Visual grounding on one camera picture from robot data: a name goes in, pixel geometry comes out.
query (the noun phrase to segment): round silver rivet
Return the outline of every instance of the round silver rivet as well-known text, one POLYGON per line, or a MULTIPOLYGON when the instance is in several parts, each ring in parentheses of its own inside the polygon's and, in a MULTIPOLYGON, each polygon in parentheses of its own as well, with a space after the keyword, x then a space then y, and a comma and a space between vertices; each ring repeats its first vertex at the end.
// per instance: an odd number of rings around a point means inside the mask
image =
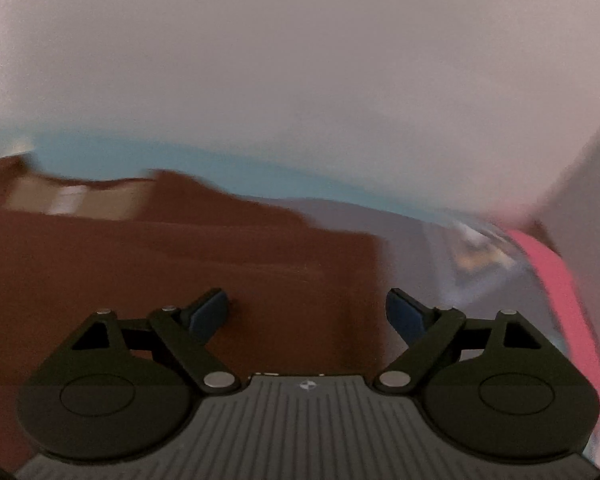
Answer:
POLYGON ((211 372, 205 375, 205 384, 209 388, 226 388, 234 384, 235 377, 228 372, 211 372))
POLYGON ((401 388, 411 381, 409 374, 399 370, 391 370, 380 375, 380 382, 389 388, 401 388))

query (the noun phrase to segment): pink stripe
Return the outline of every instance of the pink stripe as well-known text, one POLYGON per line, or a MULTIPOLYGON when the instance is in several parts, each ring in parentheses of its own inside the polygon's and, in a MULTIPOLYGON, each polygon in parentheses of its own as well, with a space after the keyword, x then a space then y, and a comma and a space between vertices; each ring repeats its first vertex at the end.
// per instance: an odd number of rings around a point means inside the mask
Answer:
POLYGON ((600 396, 600 352, 593 330, 578 300, 573 277, 561 259, 535 238, 520 231, 507 234, 526 253, 549 299, 549 305, 566 339, 569 357, 600 396))

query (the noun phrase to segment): crosshair symbol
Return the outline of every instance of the crosshair symbol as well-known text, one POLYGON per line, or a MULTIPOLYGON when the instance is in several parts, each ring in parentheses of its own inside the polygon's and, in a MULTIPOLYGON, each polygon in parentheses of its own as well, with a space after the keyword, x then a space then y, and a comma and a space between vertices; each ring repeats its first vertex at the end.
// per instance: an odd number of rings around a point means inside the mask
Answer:
POLYGON ((318 385, 315 382, 307 379, 298 384, 298 386, 300 386, 304 391, 308 392, 309 390, 313 390, 318 385))

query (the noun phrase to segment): white ceiling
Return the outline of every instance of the white ceiling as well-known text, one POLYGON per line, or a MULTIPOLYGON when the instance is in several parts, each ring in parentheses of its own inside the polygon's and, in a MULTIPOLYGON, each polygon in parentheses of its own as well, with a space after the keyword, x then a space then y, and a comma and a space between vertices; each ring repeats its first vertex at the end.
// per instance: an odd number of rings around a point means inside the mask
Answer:
POLYGON ((600 126, 600 0, 0 0, 27 124, 526 212, 600 126))

